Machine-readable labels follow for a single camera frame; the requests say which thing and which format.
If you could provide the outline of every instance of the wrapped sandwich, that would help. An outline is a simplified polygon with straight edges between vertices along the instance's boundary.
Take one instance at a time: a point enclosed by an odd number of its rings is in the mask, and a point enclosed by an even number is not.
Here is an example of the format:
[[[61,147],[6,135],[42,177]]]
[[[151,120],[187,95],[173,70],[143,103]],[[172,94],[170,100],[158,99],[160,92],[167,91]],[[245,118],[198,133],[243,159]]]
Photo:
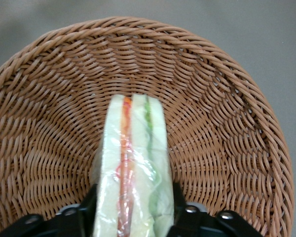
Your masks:
[[[164,237],[174,201],[160,102],[115,95],[105,122],[94,237]]]

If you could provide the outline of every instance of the basket weave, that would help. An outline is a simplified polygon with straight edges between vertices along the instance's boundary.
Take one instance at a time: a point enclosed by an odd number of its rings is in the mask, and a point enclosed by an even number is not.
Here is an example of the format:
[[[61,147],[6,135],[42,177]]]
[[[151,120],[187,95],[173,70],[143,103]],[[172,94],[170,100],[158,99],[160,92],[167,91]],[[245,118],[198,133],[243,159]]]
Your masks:
[[[209,41],[132,17],[49,32],[0,67],[0,231],[83,199],[116,93],[161,100],[187,200],[234,210],[266,236],[291,234],[291,160],[257,85]]]

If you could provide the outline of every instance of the woven basket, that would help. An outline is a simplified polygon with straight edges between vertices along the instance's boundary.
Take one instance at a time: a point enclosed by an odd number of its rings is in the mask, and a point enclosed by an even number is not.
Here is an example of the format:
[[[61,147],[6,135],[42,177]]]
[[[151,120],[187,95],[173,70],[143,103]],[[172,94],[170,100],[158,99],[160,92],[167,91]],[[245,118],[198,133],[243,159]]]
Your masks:
[[[49,32],[0,67],[0,231],[83,199],[116,93],[161,100],[187,200],[212,215],[234,210],[263,235],[290,235],[291,160],[257,85],[209,41],[132,17]]]

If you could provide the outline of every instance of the metal screw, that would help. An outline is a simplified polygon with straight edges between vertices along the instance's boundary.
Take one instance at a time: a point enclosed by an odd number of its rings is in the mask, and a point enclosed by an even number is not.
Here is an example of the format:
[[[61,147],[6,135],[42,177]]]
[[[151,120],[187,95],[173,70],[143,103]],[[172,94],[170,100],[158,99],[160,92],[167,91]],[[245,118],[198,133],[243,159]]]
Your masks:
[[[70,216],[72,214],[75,214],[75,209],[72,208],[72,209],[68,209],[66,212],[65,212],[65,216]]]
[[[38,216],[32,216],[25,221],[25,224],[28,225],[28,224],[34,223],[36,221],[38,221]]]
[[[195,213],[197,212],[197,207],[196,206],[187,206],[185,208],[185,210],[188,212],[188,213]]]
[[[233,218],[232,214],[229,213],[229,212],[223,212],[223,213],[221,213],[221,217],[223,219],[226,219],[226,220],[231,220]]]
[[[196,206],[200,212],[207,212],[206,207],[198,202],[187,202],[189,206]]]

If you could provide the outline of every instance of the bread slice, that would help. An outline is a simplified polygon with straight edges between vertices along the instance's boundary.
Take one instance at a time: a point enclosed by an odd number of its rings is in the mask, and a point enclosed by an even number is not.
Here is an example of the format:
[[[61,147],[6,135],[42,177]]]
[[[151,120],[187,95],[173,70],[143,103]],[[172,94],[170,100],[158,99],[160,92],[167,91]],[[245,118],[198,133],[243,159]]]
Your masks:
[[[116,168],[120,164],[120,120],[124,96],[115,95],[108,109],[104,134],[100,183],[94,237],[114,237],[117,231],[117,204],[119,200],[120,179],[116,177]]]
[[[173,225],[174,200],[163,109],[146,95],[134,94],[132,100],[136,202],[131,237],[164,237]]]

